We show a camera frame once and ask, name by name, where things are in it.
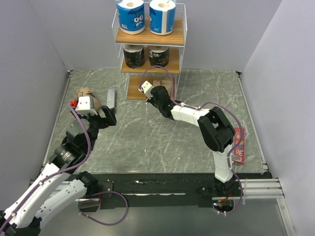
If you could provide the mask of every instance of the gray marble surface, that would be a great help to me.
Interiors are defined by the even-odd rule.
[[[116,86],[117,126],[100,130],[89,160],[78,172],[214,173],[213,154],[205,145],[200,130],[194,125],[164,118],[146,102],[125,101],[126,75],[118,69],[76,69],[70,73],[70,78],[48,157],[60,145],[73,121],[67,103],[74,99],[75,91],[89,86],[100,103],[106,105],[107,89]],[[177,100],[193,106],[216,101],[231,109],[246,129],[246,163],[234,165],[236,172],[264,172],[235,72],[183,70]],[[233,118],[227,116],[237,126]]]

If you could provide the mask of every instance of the black can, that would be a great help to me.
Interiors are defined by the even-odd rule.
[[[126,65],[130,68],[141,67],[144,64],[144,48],[142,45],[123,45]]]
[[[169,63],[169,47],[149,46],[149,57],[151,65],[166,67]]]

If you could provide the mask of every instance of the blue paper towel package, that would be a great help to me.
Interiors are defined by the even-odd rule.
[[[159,35],[170,34],[174,28],[176,4],[173,0],[150,2],[150,30]]]
[[[117,0],[116,6],[119,25],[123,32],[138,34],[144,30],[144,2],[142,0]]]

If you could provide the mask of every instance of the wooden shelf board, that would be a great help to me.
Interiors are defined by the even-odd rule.
[[[145,62],[143,66],[138,68],[130,68],[126,65],[125,59],[123,60],[122,72],[124,73],[143,73],[147,68],[151,66],[149,59],[148,48],[144,48],[144,58]],[[178,48],[170,48],[169,49],[169,63],[165,67],[172,74],[179,74],[179,49]],[[148,70],[148,73],[165,73],[165,70],[159,68],[152,68]]]
[[[154,80],[165,79],[165,78],[168,78],[168,77],[146,76],[144,81],[148,81],[150,84],[153,84]],[[147,100],[146,96],[138,90],[140,82],[141,82],[141,76],[130,76],[128,92],[127,92],[127,100],[129,100],[129,101],[130,100],[131,101],[145,101],[145,100]]]
[[[150,31],[150,19],[145,20],[146,27],[139,34],[130,35],[118,29],[116,43],[184,46],[183,20],[175,19],[173,32],[168,35],[157,35]]]

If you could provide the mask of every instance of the red box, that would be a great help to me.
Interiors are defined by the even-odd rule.
[[[241,132],[239,127],[235,127],[234,145],[236,145],[241,138]],[[245,163],[245,129],[242,128],[243,138],[237,148],[234,149],[234,162],[239,164]]]

